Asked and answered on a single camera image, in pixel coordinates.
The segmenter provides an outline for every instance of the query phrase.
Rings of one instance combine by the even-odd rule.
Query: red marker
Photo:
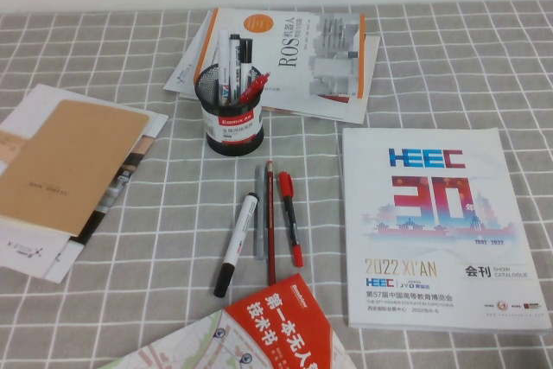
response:
[[[269,73],[266,73],[265,75],[259,75],[256,80],[253,81],[250,86],[240,94],[238,103],[245,104],[252,101],[263,89],[263,86],[267,84],[267,81],[269,80],[269,75]]]
[[[292,198],[294,197],[294,183],[292,183],[292,177],[286,172],[280,172],[278,174],[278,181],[280,181],[280,190],[283,194],[284,208],[288,214],[288,225],[290,229],[290,240],[292,241],[294,261],[296,263],[296,267],[303,267],[300,234],[297,231],[296,214],[294,213],[294,205],[292,204]]]

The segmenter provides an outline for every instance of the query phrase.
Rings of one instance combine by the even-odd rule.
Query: stack of papers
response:
[[[217,63],[220,29],[252,39],[252,65],[270,73],[265,110],[363,123],[380,38],[365,35],[362,14],[210,11],[166,90],[197,99],[194,82]]]
[[[0,266],[59,283],[167,118],[33,89],[0,124]]]

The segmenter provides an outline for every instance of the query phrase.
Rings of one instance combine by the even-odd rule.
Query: orange book cover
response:
[[[355,365],[299,274],[282,280],[104,369]]]

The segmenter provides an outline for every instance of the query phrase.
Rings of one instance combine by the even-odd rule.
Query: pencil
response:
[[[267,162],[267,226],[268,232],[268,245],[269,245],[269,285],[273,285],[277,282],[277,275],[275,272],[275,213],[273,209],[273,162],[269,160]]]

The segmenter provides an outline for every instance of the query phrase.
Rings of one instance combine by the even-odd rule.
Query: black mesh pen holder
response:
[[[251,69],[253,81],[261,73]],[[261,119],[261,94],[245,104],[219,105],[219,67],[203,70],[194,90],[201,102],[201,112],[209,147],[223,156],[243,156],[255,150],[264,139]]]

